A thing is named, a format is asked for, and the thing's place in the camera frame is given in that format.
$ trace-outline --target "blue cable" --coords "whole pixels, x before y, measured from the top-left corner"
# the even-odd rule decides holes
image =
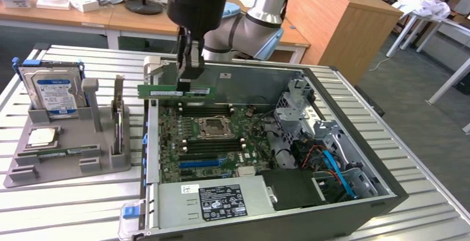
[[[345,177],[341,174],[341,170],[339,170],[338,165],[337,165],[337,161],[333,159],[333,156],[331,156],[330,152],[327,150],[323,150],[323,154],[326,155],[327,162],[330,163],[330,165],[333,166],[333,168],[335,170],[335,173],[338,175],[341,183],[345,186],[345,190],[346,190],[347,195],[350,195],[353,197],[353,199],[358,199],[358,195],[355,195],[350,185],[346,183]]]

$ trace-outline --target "cpu socket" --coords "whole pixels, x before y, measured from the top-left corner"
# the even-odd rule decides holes
[[[198,120],[199,124],[199,138],[218,139],[232,138],[234,134],[230,130],[230,120],[223,116],[202,118]]]

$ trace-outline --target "blue pcie slot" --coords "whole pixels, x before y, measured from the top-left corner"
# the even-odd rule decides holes
[[[198,161],[198,162],[180,162],[179,168],[203,168],[203,167],[220,167],[222,161]]]

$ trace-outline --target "chair leg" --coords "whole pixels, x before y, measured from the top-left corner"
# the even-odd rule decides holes
[[[423,49],[423,47],[425,47],[427,41],[431,39],[431,37],[434,36],[434,34],[435,34],[435,32],[438,31],[439,27],[442,26],[442,23],[443,23],[443,22],[439,22],[439,23],[434,26],[433,30],[429,32],[429,35],[427,35],[427,37],[425,38],[423,42],[421,43],[421,45],[419,45],[419,47],[418,47],[418,49],[417,49],[417,52],[421,52],[421,51],[422,51],[422,49]]]
[[[419,32],[422,26],[425,24],[425,19],[421,19],[417,28],[413,30],[407,40],[405,41],[403,45],[399,47],[401,50],[405,50],[407,48],[407,46],[410,45],[411,39],[414,38],[414,36],[417,35],[417,33]]]
[[[390,50],[389,50],[389,52],[387,52],[387,54],[386,54],[387,58],[391,58],[391,57],[394,56],[395,51],[397,51],[397,48],[398,48],[398,45],[399,45],[399,43],[402,42],[402,40],[403,40],[406,34],[409,33],[409,31],[410,31],[410,29],[411,29],[411,27],[413,27],[413,25],[414,25],[414,23],[415,23],[415,21],[417,21],[417,18],[418,18],[418,16],[417,16],[417,15],[413,15],[413,17],[411,17],[411,19],[410,19],[410,22],[409,22],[407,25],[405,26],[405,28],[403,28],[403,30],[402,30],[402,33],[399,34],[399,36],[398,36],[398,38],[397,38],[397,40],[395,40],[395,42],[394,42],[394,45],[391,46],[391,48],[390,48]]]

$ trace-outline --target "gray floor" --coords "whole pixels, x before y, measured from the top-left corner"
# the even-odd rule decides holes
[[[0,90],[13,72],[12,57],[24,59],[36,42],[107,47],[103,36],[0,26]],[[394,37],[386,41],[371,68],[383,60]],[[166,47],[170,52],[174,46]],[[385,121],[406,142],[437,178],[470,210],[470,136],[461,131],[470,123],[470,97],[450,90],[435,106],[425,100],[449,75],[433,61],[411,50],[399,51],[378,70],[367,72],[361,88],[386,112]]]

